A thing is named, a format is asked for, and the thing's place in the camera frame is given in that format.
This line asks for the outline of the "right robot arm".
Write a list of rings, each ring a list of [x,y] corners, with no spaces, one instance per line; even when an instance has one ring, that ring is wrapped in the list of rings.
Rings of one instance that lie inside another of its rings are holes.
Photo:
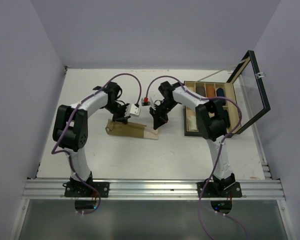
[[[163,100],[160,104],[151,103],[149,108],[153,128],[156,130],[166,124],[169,120],[168,113],[178,104],[194,111],[198,132],[207,141],[213,164],[211,176],[204,181],[201,194],[205,197],[208,194],[228,197],[236,179],[225,144],[230,120],[223,108],[223,101],[217,98],[202,99],[180,83],[170,84],[165,81],[158,90]]]

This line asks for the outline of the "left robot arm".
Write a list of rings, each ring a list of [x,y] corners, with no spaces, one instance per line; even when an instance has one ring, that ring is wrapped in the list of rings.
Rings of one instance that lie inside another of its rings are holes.
[[[88,119],[96,111],[106,109],[112,114],[114,122],[128,123],[129,104],[119,103],[121,94],[121,87],[116,82],[110,82],[105,87],[95,87],[91,95],[78,103],[58,107],[52,132],[56,145],[51,153],[65,153],[68,158],[71,175],[69,181],[62,185],[65,197],[108,197],[110,184],[94,182],[84,147],[88,141]]]

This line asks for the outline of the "khaki underwear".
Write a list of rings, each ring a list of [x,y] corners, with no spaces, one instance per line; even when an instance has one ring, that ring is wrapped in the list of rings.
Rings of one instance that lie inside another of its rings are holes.
[[[128,122],[124,124],[118,121],[108,120],[105,127],[105,131],[108,135],[119,136],[119,137],[131,137],[138,139],[158,140],[159,131],[154,130],[144,124]]]

